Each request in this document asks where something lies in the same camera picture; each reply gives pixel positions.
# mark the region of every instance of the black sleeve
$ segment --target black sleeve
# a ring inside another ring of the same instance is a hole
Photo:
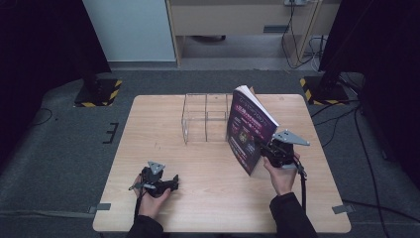
[[[127,238],[160,238],[163,227],[148,216],[139,215],[127,234]]]
[[[277,237],[318,237],[293,192],[276,196],[269,209],[277,225]]]

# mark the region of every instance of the book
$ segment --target book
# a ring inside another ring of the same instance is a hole
[[[233,91],[227,141],[249,176],[261,157],[259,143],[268,145],[278,126],[246,85]]]

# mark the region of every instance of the robotic hand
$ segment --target robotic hand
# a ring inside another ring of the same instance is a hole
[[[148,162],[148,164],[148,167],[142,169],[141,181],[131,186],[129,190],[143,187],[152,197],[160,197],[167,188],[170,188],[171,191],[178,189],[178,175],[173,180],[162,181],[160,179],[163,175],[164,165],[155,162]]]
[[[275,168],[296,169],[304,173],[303,167],[294,159],[293,144],[309,146],[309,142],[296,136],[288,130],[272,135],[268,145],[260,143],[261,155],[267,157]]]

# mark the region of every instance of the hand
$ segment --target hand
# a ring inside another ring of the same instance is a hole
[[[299,158],[300,155],[295,153],[294,159],[299,160]],[[263,158],[263,166],[269,172],[272,186],[274,187],[277,195],[285,195],[291,192],[294,179],[296,178],[297,169],[275,168],[266,157]]]
[[[137,176],[133,184],[140,182],[140,180],[141,176]],[[144,188],[142,193],[140,193],[140,190],[137,188],[134,189],[134,192],[136,193],[137,198],[143,195],[138,214],[148,216],[152,219],[156,219],[161,206],[170,196],[170,188],[167,188],[160,197],[156,198],[152,197]]]

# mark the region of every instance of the black curtain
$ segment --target black curtain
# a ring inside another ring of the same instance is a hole
[[[420,188],[419,22],[417,0],[342,0],[320,69],[366,77],[360,100],[383,155]]]
[[[1,168],[44,94],[81,78],[74,49],[93,73],[111,71],[81,0],[0,0]]]

